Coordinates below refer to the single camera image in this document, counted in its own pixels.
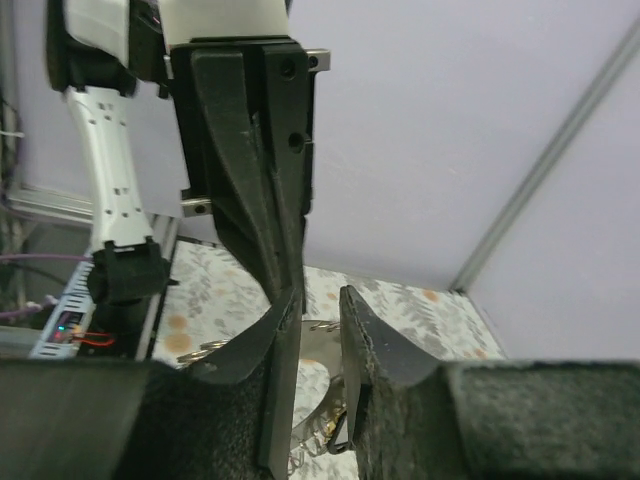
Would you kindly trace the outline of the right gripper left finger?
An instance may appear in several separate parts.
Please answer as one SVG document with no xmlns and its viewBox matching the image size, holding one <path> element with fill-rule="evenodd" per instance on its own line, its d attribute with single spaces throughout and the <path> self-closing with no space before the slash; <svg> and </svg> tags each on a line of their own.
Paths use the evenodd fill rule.
<svg viewBox="0 0 640 480">
<path fill-rule="evenodd" d="M 5 479 L 284 479 L 300 292 L 184 369 L 156 361 L 5 360 Z"/>
</svg>

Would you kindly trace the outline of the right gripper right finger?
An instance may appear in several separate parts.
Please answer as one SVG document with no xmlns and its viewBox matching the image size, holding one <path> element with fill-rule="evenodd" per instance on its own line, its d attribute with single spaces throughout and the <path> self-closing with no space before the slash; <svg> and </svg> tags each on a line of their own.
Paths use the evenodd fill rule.
<svg viewBox="0 0 640 480">
<path fill-rule="evenodd" d="M 634 361 L 441 360 L 340 291 L 347 431 L 364 479 L 635 479 Z"/>
</svg>

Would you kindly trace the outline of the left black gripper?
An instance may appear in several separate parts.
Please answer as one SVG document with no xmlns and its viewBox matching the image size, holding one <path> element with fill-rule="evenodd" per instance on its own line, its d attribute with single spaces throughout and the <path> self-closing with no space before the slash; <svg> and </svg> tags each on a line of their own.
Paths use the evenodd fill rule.
<svg viewBox="0 0 640 480">
<path fill-rule="evenodd" d="M 315 83 L 330 50 L 291 38 L 198 39 L 167 63 L 189 179 L 183 212 L 213 218 L 270 302 L 291 285 L 305 309 Z"/>
</svg>

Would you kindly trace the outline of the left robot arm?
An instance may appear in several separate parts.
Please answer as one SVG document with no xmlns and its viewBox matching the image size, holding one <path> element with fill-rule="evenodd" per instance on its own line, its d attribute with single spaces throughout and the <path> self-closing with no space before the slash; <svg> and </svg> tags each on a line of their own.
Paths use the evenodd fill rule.
<svg viewBox="0 0 640 480">
<path fill-rule="evenodd" d="M 174 105 L 189 185 L 270 300 L 305 295 L 316 76 L 326 49 L 289 30 L 287 1 L 50 1 L 46 66 L 81 136 L 93 203 L 89 291 L 127 304 L 169 281 L 146 219 L 126 109 L 139 83 Z"/>
</svg>

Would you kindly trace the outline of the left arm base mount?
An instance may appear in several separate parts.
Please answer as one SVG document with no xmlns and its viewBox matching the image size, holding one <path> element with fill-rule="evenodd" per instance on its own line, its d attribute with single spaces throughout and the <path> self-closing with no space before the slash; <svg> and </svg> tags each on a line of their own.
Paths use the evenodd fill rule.
<svg viewBox="0 0 640 480">
<path fill-rule="evenodd" d="M 92 312 L 77 358 L 150 359 L 164 301 L 159 295 L 120 305 L 98 305 Z"/>
</svg>

